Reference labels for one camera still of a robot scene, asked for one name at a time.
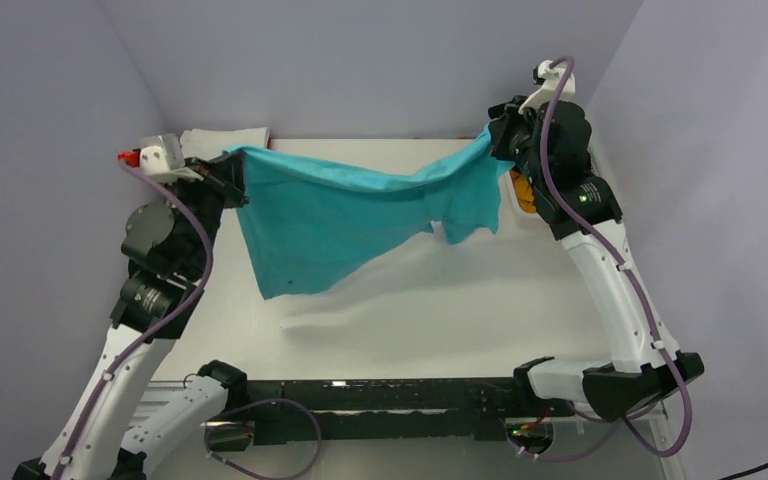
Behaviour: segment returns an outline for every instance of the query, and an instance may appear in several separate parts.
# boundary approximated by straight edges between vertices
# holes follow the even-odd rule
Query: orange part
[[[116,156],[116,159],[120,162],[124,160],[125,163],[131,168],[137,168],[140,166],[140,153],[138,151],[130,150],[126,152],[119,152],[119,155]]]
[[[537,207],[534,205],[534,191],[531,184],[522,173],[511,170],[511,181],[514,184],[514,193],[517,197],[519,208],[527,213],[537,213]]]

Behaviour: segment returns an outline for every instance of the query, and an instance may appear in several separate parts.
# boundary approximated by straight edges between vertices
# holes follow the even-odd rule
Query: red cap
[[[125,160],[125,163],[131,168],[137,168],[140,166],[140,152],[128,150],[126,152],[119,152],[119,155],[116,157],[120,162]]]

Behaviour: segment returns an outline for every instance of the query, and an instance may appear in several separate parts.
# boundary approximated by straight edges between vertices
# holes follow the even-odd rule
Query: teal cloth
[[[246,195],[237,209],[263,298],[325,291],[367,261],[440,221],[450,244],[499,228],[498,178],[513,165],[490,156],[485,131],[413,175],[242,149]]]

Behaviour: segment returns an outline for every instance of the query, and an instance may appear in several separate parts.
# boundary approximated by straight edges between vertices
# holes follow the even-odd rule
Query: white arm segment
[[[637,267],[634,266],[628,248],[625,226],[610,220],[595,227],[620,251],[626,260],[626,267],[637,274]],[[611,358],[592,362],[550,360],[532,367],[528,371],[528,378],[534,393],[540,398],[587,403],[582,385],[585,370],[610,363],[617,372],[640,373],[644,365],[648,364],[652,368],[664,365],[664,359],[652,346],[649,324],[637,294],[625,272],[617,268],[617,263],[605,247],[593,235],[581,232],[568,235],[561,243],[584,277],[596,303],[608,337]],[[663,325],[654,307],[653,313],[661,340],[670,358],[675,359],[679,350],[678,343]]]
[[[140,332],[125,325],[120,325],[119,328],[111,327],[107,331],[107,342],[90,382],[63,431],[42,456],[41,461],[45,463],[47,475],[51,475],[60,462],[66,441],[102,373],[113,361],[114,356],[139,336]],[[154,339],[150,344],[144,343],[119,367],[116,376],[104,387],[99,402],[90,414],[72,454],[72,460],[63,471],[64,479],[106,480],[110,477],[116,467],[122,432],[128,429],[128,423],[146,386],[174,344],[175,340],[163,339]]]
[[[543,84],[537,90],[528,96],[528,98],[519,107],[519,114],[522,115],[526,108],[539,109],[544,103],[548,102],[555,95],[558,89],[558,81],[561,75],[566,71],[566,65],[561,64],[555,68],[549,68],[552,60],[543,60],[537,66],[537,77],[543,79]],[[564,90],[561,92],[561,100],[568,102],[575,95],[575,75],[570,75]]]
[[[625,268],[633,271],[643,285],[628,248],[625,225],[610,220],[596,224],[595,228],[620,251],[626,260]],[[648,364],[652,368],[664,365],[664,358],[652,346],[652,335],[640,300],[625,272],[618,268],[608,250],[593,238],[593,235],[584,235],[581,232],[565,237],[561,243],[584,277],[584,282],[596,303],[608,336],[611,363],[616,371],[640,373],[643,365]],[[648,299],[649,292],[645,286],[643,289]],[[654,307],[652,311],[664,348],[669,352],[670,358],[675,360],[678,343],[663,325]]]
[[[222,413],[228,390],[219,381],[197,376],[186,390],[148,418],[142,425],[125,433],[122,448],[143,452],[143,473],[148,478],[166,456],[206,420]]]

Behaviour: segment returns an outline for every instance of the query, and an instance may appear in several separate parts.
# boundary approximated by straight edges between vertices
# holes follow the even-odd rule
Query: teal t-shirt
[[[367,261],[441,222],[450,244],[499,227],[498,178],[485,131],[413,175],[235,146],[249,204],[237,209],[263,298],[325,291]]]

